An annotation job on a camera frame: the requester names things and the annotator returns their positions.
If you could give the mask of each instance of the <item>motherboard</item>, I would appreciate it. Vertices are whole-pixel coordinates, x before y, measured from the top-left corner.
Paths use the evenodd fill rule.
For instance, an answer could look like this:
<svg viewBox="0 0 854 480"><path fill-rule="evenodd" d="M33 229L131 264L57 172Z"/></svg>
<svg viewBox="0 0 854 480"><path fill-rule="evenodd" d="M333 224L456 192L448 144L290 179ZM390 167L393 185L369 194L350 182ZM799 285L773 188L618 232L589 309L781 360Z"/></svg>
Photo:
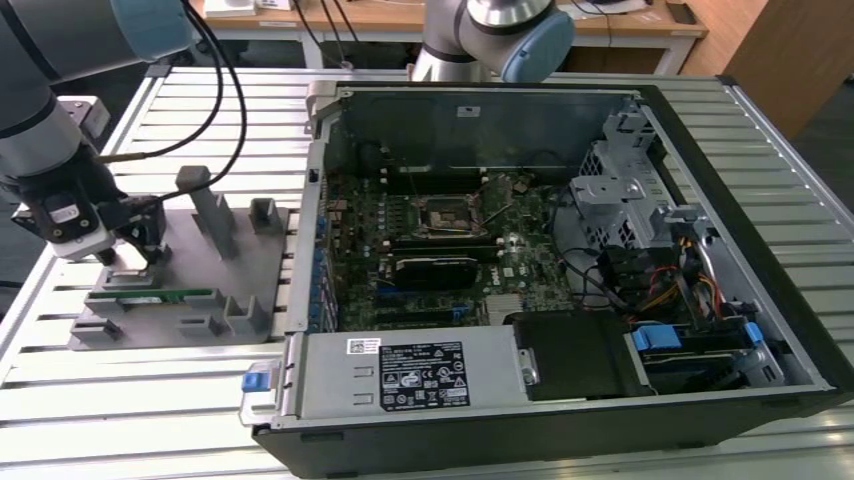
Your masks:
<svg viewBox="0 0 854 480"><path fill-rule="evenodd" d="M549 233L554 185L525 171L328 178L338 331L501 325L574 307Z"/></svg>

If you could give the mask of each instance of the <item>white table leg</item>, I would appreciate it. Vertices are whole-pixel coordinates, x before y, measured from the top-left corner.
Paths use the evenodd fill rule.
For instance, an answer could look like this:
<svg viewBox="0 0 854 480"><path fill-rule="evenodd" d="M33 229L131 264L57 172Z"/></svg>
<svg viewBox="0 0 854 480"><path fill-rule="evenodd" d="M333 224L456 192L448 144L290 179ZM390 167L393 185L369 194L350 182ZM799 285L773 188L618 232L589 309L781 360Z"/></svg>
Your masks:
<svg viewBox="0 0 854 480"><path fill-rule="evenodd" d="M324 68L324 54L321 53L321 47L316 44L309 33L302 32L300 36L300 43L304 46L304 56L306 57L306 68L322 69Z"/></svg>
<svg viewBox="0 0 854 480"><path fill-rule="evenodd" d="M656 67L656 75L678 75L682 70L685 60L692 53L692 47L697 38L694 37L678 37L670 39L670 46L662 55L662 60Z"/></svg>

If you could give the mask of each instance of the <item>green circuit board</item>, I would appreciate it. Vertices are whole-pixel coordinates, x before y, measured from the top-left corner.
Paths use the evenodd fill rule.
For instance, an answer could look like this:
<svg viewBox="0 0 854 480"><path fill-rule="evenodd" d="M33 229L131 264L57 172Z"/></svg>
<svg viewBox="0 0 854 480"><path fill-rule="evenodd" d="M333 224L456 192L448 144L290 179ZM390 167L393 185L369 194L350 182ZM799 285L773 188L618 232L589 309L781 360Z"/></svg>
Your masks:
<svg viewBox="0 0 854 480"><path fill-rule="evenodd" d="M544 229L556 188L529 186L526 181L530 177L521 173L490 173L470 194L394 195L380 179L332 178L329 251L340 331L441 326L421 321L421 312L454 312L448 326L489 325L484 304L497 294L520 295L525 311L574 308L566 273ZM496 258L480 263L472 287L398 291L392 245L456 236L474 236L502 247ZM416 315L401 322L402 314Z"/></svg>

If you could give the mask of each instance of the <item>red wire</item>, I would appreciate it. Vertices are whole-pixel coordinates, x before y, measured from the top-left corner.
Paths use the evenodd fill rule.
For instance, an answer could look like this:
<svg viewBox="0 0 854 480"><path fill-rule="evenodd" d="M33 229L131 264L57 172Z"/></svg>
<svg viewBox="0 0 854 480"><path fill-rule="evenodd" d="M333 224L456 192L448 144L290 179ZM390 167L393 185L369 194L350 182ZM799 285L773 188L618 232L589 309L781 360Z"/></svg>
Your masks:
<svg viewBox="0 0 854 480"><path fill-rule="evenodd" d="M676 269L677 267L674 267L673 265L670 265L669 267L658 267L656 269L653 275L650 276L650 291L648 292L648 295L653 295L653 290L656 290L656 278L658 277L658 274Z"/></svg>

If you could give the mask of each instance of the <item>barcode sticker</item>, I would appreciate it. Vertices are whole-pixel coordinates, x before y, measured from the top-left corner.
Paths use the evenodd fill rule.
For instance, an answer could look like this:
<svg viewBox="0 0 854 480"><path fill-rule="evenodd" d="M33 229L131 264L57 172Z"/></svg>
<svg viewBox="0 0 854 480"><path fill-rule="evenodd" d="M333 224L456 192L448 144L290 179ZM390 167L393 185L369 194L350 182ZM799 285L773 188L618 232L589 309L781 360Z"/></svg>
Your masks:
<svg viewBox="0 0 854 480"><path fill-rule="evenodd" d="M348 355L377 355L381 344L380 338L349 338Z"/></svg>

